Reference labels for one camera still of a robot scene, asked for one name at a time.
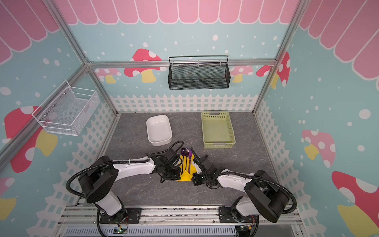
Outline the yellow paper napkin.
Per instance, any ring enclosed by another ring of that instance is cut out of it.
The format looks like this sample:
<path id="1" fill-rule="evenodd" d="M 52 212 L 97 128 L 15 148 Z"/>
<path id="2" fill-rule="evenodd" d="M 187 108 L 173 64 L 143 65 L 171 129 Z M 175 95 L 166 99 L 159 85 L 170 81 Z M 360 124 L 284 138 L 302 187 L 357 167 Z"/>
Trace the yellow paper napkin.
<path id="1" fill-rule="evenodd" d="M 177 182 L 191 181 L 192 174 L 189 174 L 187 171 L 184 171 L 180 177 L 181 177 L 181 179 L 178 180 Z"/>

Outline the purple metal spoon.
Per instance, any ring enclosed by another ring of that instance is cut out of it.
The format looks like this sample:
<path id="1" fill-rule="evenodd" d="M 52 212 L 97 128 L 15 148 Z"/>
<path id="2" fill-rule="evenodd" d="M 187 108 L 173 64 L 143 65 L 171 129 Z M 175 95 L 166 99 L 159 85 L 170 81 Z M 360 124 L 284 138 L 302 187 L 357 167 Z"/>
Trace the purple metal spoon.
<path id="1" fill-rule="evenodd" d="M 186 154 L 187 154 L 186 152 L 187 152 L 186 148 L 181 148 L 180 154 L 181 154 L 181 159 L 182 159 L 182 166 L 181 166 L 182 174 L 186 169 Z"/>

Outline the purple metal fork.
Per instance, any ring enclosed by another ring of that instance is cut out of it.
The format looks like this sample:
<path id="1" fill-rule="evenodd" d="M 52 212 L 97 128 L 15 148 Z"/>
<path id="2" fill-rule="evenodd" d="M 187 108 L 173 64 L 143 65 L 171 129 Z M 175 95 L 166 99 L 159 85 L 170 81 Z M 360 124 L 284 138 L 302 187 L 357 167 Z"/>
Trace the purple metal fork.
<path id="1" fill-rule="evenodd" d="M 185 151 L 185 158 L 186 158 L 186 161 L 185 161 L 185 171 L 188 172 L 188 166 L 189 166 L 189 149 L 187 148 L 186 151 Z"/>

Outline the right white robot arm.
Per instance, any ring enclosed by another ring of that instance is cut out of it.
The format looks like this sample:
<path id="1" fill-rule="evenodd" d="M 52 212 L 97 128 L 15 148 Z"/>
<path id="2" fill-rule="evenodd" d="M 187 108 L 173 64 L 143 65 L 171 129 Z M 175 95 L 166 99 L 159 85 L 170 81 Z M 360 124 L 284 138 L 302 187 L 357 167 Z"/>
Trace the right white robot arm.
<path id="1" fill-rule="evenodd" d="M 293 194 L 263 170 L 243 174 L 216 168 L 207 156 L 194 156 L 193 160 L 196 173 L 191 180 L 195 186 L 205 184 L 210 189 L 231 188 L 246 194 L 233 204 L 236 219 L 259 214 L 276 223 L 281 214 L 291 213 L 297 207 Z"/>

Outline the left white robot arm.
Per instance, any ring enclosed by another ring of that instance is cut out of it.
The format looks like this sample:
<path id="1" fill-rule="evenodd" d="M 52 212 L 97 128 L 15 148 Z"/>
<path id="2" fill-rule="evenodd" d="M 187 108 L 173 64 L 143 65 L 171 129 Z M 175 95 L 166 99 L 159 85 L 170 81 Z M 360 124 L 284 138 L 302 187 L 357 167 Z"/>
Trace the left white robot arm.
<path id="1" fill-rule="evenodd" d="M 87 203 L 94 204 L 113 219 L 123 219 L 126 217 L 124 205 L 111 191 L 116 181 L 154 173 L 160 176 L 161 182 L 177 181 L 180 180 L 182 163 L 173 149 L 133 160 L 112 160 L 103 156 L 86 171 L 83 170 L 78 181 Z"/>

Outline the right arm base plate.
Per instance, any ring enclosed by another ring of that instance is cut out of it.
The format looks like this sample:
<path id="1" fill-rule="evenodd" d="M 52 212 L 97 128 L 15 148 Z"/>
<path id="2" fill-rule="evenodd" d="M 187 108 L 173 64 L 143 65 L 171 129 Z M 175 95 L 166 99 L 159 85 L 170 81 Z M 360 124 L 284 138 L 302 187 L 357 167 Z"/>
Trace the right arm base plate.
<path id="1" fill-rule="evenodd" d="M 243 216 L 235 208 L 221 206 L 218 209 L 220 223 L 255 223 L 258 215 Z"/>

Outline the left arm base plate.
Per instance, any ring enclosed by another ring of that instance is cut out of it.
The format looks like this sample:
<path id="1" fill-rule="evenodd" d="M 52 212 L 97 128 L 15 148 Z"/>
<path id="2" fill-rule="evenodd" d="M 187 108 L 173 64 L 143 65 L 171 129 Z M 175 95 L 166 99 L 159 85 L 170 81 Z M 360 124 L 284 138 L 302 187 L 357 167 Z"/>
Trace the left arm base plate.
<path id="1" fill-rule="evenodd" d="M 100 224 L 138 224 L 141 218 L 142 208 L 127 207 L 121 209 L 113 216 L 106 212 L 100 214 Z"/>

